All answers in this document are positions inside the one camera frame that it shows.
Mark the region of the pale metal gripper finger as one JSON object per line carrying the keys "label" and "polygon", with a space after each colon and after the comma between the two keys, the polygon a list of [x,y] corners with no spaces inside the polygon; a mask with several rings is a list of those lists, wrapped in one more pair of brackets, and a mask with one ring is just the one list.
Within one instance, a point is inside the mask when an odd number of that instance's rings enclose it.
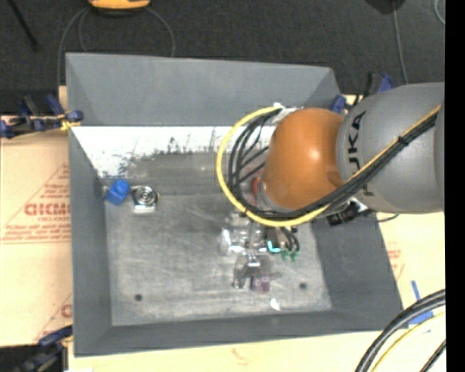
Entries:
{"label": "pale metal gripper finger", "polygon": [[250,275],[251,288],[269,288],[271,281],[271,268],[269,265],[255,267]]}
{"label": "pale metal gripper finger", "polygon": [[255,267],[260,266],[260,261],[254,253],[239,255],[233,268],[232,286],[237,289],[244,288],[246,280],[250,279]]}

